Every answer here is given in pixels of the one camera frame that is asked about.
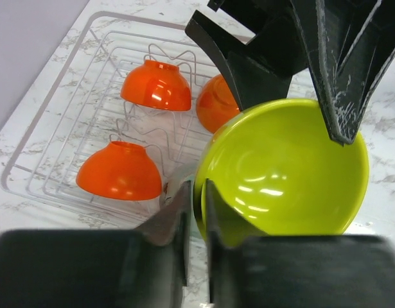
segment white marble surface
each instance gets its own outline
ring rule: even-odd
[[[226,14],[208,9],[203,0],[193,3],[184,0],[91,0],[0,132],[0,175],[93,13],[106,10],[185,24],[196,9],[202,10],[230,32],[248,34]],[[100,25],[100,28],[103,26],[106,28],[109,25]],[[83,44],[83,53],[85,48],[90,50],[93,47],[90,40]],[[70,80],[62,86],[70,95],[70,89],[76,86],[74,75],[78,75],[79,71],[68,73]],[[291,96],[300,94],[314,96],[307,74],[300,74],[294,80]],[[61,109],[62,105],[58,104],[46,110],[48,127],[61,114]],[[33,160],[47,143],[49,129],[45,130],[44,126],[39,129],[33,134],[33,143],[22,153],[25,160]],[[395,60],[371,99],[361,129],[369,149],[370,183],[362,208],[348,232],[380,234],[395,247]],[[17,179],[13,177],[9,176],[8,181],[16,183]],[[116,224],[108,223],[107,215],[75,214],[4,192],[0,187],[0,232],[13,228],[116,228]],[[192,245],[190,286],[186,289],[187,307],[200,307],[207,300],[205,259],[204,247],[200,243]]]

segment white wire dish rack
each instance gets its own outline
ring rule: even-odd
[[[180,67],[191,87],[189,112],[120,98],[125,76],[147,58]],[[79,167],[112,140],[145,146],[163,181],[177,166],[198,160],[211,134],[196,117],[195,99],[216,74],[183,26],[110,12],[93,15],[7,163],[3,189],[118,227],[138,225],[159,209],[158,198],[131,202],[89,194],[75,183]]]

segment green bowl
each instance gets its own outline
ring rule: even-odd
[[[206,146],[193,191],[203,238],[206,178],[248,226],[262,232],[342,234],[363,202],[369,161],[361,133],[347,146],[329,139],[317,101],[281,99],[237,115]]]

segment orange bowl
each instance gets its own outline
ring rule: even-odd
[[[156,165],[140,145],[112,141],[81,166],[77,185],[92,194],[119,200],[149,200],[161,194]]]
[[[171,111],[191,108],[191,92],[179,67],[145,60],[131,71],[123,83],[121,98],[137,105]]]
[[[196,113],[200,123],[211,133],[240,113],[222,75],[211,78],[204,85],[197,98]]]

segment bowl rim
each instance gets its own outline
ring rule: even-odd
[[[205,187],[205,182],[207,179],[207,177],[205,176],[205,174],[207,173],[207,168],[204,168],[203,170],[202,166],[207,165],[208,167],[210,165],[210,162],[213,160],[213,157],[216,156],[218,149],[221,143],[223,142],[223,140],[227,138],[231,133],[233,133],[233,131],[237,127],[239,127],[242,123],[245,123],[246,121],[250,121],[253,117],[256,117],[258,114],[262,114],[264,112],[286,107],[287,105],[290,105],[291,107],[296,106],[296,107],[308,107],[308,108],[320,109],[319,102],[309,98],[285,98],[285,99],[277,99],[274,101],[268,101],[253,106],[251,108],[248,108],[243,112],[241,112],[236,117],[232,118],[227,124],[223,126],[223,129],[219,129],[218,133],[213,135],[212,139],[206,145],[206,149],[204,150],[202,157],[200,158],[200,162],[198,164],[198,169],[196,171],[196,177],[193,186],[193,195],[194,195],[193,211],[196,217],[197,226],[200,230],[200,233],[202,234],[203,239],[206,240],[206,226],[204,224],[206,220],[203,219],[203,216],[205,216],[206,214],[206,210],[205,207],[203,207],[204,194],[202,193],[202,191]],[[360,131],[357,133],[354,143],[360,150],[360,159],[363,166],[362,174],[361,174],[362,182],[360,184],[359,192],[357,194],[355,204],[353,206],[353,211],[351,211],[349,215],[349,219],[344,224],[344,226],[338,228],[338,230],[336,230],[334,234],[343,234],[346,231],[347,227],[354,220],[355,216],[357,215],[357,212],[360,210],[369,183],[369,156],[364,138]],[[245,219],[248,222],[252,223],[255,227],[258,227],[258,223],[256,223],[255,219],[250,219],[250,218],[249,219],[245,218]]]

